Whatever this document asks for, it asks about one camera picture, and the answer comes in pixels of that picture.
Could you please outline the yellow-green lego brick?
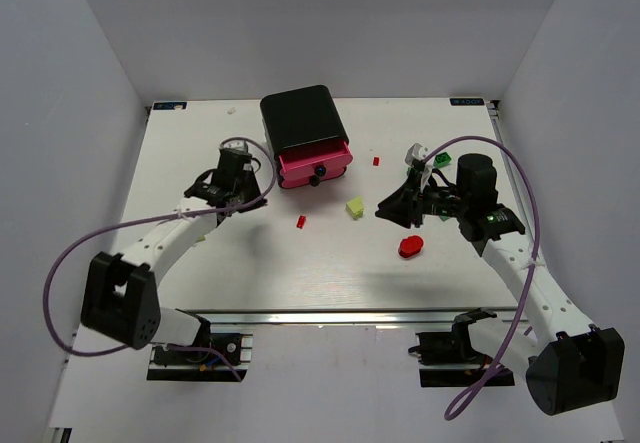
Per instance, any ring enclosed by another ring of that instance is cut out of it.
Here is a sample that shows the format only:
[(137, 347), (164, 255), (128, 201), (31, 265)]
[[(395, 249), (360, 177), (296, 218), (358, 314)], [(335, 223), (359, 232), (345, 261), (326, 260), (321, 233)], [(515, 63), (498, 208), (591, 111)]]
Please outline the yellow-green lego brick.
[(353, 220), (358, 220), (364, 216), (364, 203), (361, 196), (349, 200), (345, 205), (345, 210)]

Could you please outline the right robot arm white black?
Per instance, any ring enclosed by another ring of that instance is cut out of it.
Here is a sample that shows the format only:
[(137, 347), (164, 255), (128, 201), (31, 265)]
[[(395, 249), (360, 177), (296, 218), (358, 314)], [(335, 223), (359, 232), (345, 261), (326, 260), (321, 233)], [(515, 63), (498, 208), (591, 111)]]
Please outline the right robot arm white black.
[(518, 216), (499, 203), (490, 157), (469, 153), (457, 161), (454, 183), (438, 186), (438, 169), (419, 144), (405, 157), (403, 185), (379, 203), (376, 215), (405, 228), (426, 215), (452, 217), (466, 241), (511, 294), (526, 299), (522, 317), (534, 335), (516, 333), (500, 362), (526, 383), (547, 415), (611, 401), (618, 394), (625, 345), (613, 328), (601, 329), (578, 309), (549, 271), (531, 256), (532, 242)]

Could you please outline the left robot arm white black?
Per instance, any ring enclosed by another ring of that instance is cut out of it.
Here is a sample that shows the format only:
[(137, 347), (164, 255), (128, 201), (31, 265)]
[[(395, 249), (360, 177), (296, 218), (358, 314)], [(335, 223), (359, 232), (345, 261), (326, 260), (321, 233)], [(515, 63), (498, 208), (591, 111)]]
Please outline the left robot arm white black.
[(89, 265), (82, 325), (133, 349), (148, 344), (201, 346), (207, 332), (204, 320), (161, 307), (158, 286), (199, 238), (260, 195), (253, 161), (246, 143), (225, 144), (218, 166), (184, 192), (171, 220), (119, 253), (96, 255)]

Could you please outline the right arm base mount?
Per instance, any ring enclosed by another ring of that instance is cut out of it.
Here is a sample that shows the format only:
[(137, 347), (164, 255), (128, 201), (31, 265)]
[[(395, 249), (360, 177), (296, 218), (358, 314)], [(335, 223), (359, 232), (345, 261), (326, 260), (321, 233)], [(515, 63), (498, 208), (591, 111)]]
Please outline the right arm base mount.
[(418, 312), (413, 325), (416, 342), (407, 353), (418, 361), (420, 387), (463, 389), (478, 382), (492, 357), (472, 350), (456, 324), (461, 320), (465, 328), (487, 318), (510, 323), (514, 313), (514, 308), (486, 307)]

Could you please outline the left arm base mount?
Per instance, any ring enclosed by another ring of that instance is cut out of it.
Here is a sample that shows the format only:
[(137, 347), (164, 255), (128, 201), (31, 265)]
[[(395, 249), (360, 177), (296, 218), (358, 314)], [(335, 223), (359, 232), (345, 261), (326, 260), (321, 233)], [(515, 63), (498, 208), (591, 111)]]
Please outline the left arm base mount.
[(240, 383), (252, 360), (253, 332), (213, 325), (200, 337), (200, 349), (153, 345), (146, 379), (156, 382)]

